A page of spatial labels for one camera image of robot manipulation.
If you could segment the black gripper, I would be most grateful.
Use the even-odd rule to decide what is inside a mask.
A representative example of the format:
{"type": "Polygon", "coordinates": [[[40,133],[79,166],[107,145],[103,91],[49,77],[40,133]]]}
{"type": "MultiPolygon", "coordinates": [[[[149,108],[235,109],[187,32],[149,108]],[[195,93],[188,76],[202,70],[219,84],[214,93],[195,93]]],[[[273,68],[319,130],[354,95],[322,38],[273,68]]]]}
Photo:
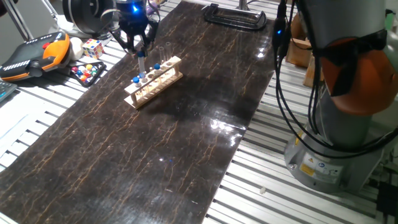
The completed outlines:
{"type": "Polygon", "coordinates": [[[120,10],[119,26],[122,29],[113,31],[113,37],[130,55],[137,54],[134,46],[134,36],[142,35],[144,48],[150,50],[157,35],[158,23],[151,23],[147,16],[146,2],[119,2],[120,10]],[[126,39],[123,39],[122,33],[125,33],[126,39]]]}

